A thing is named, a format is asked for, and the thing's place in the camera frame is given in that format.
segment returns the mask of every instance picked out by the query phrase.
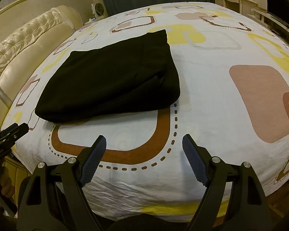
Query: bedsheet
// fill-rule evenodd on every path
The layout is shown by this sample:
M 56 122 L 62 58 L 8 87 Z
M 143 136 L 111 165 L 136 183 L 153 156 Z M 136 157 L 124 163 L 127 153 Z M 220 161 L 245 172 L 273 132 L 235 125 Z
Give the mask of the bedsheet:
M 180 79 L 181 95 L 170 107 L 67 125 L 34 114 L 43 88 L 71 51 L 161 29 Z M 189 221 L 205 187 L 183 153 L 187 133 L 226 163 L 250 162 L 266 195 L 289 179 L 289 47 L 251 19 L 212 3 L 135 9 L 83 26 L 54 50 L 17 95 L 2 129 L 13 122 L 29 125 L 13 153 L 30 172 L 40 161 L 62 163 L 106 137 L 106 153 L 83 188 L 98 215 Z M 227 184 L 219 216 L 230 189 Z

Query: blue grip pad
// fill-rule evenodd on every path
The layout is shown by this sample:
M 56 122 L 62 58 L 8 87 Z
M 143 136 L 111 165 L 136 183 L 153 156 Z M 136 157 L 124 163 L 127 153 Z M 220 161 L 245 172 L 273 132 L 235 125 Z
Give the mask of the blue grip pad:
M 92 177 L 106 151 L 106 138 L 102 137 L 82 166 L 79 182 L 84 186 L 91 182 Z
M 202 182 L 204 186 L 207 186 L 209 182 L 209 178 L 207 176 L 207 166 L 187 135 L 185 135 L 182 139 L 182 146 L 197 181 Z

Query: metal pole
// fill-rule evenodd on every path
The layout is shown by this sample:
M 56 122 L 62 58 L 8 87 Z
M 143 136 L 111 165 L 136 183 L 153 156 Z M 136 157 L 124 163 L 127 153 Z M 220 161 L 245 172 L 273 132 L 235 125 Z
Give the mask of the metal pole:
M 7 94 L 2 90 L 0 87 L 0 100 L 3 101 L 3 103 L 10 108 L 13 104 L 12 100 L 7 96 Z

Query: black clamp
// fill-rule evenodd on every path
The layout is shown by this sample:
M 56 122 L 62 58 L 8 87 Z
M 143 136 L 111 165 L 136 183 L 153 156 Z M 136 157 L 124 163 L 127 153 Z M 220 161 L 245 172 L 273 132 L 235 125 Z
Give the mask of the black clamp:
M 0 160 L 12 152 L 11 148 L 15 145 L 15 142 L 28 131 L 29 127 L 26 123 L 19 126 L 14 123 L 0 132 Z M 0 204 L 10 217 L 14 217 L 17 213 L 17 206 L 9 198 L 1 194 L 1 189 L 0 185 Z
M 207 187 L 187 231 L 272 229 L 267 199 L 250 163 L 238 166 L 212 157 L 204 147 L 197 146 L 189 134 L 183 137 L 182 145 L 197 180 Z M 224 223 L 212 228 L 226 182 L 232 182 L 232 188 Z
M 102 231 L 81 188 L 91 182 L 105 151 L 106 139 L 99 136 L 92 147 L 63 164 L 40 162 L 18 207 L 17 230 Z M 62 182 L 64 194 L 57 182 Z

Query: metal screw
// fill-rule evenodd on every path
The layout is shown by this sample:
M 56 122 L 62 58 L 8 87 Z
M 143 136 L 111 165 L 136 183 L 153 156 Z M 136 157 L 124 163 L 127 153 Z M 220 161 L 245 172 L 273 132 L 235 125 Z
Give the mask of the metal screw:
M 45 163 L 44 162 L 40 162 L 39 164 L 38 164 L 38 168 L 43 168 L 45 166 Z
M 249 162 L 247 162 L 247 161 L 245 161 L 245 162 L 243 163 L 243 165 L 244 165 L 244 167 L 247 167 L 247 168 L 249 168 L 249 167 L 251 166 L 251 164 L 250 164 Z
M 221 161 L 221 159 L 219 159 L 218 157 L 212 157 L 212 161 L 214 163 L 219 163 Z
M 73 164 L 76 162 L 76 158 L 75 157 L 71 157 L 67 160 L 68 163 Z

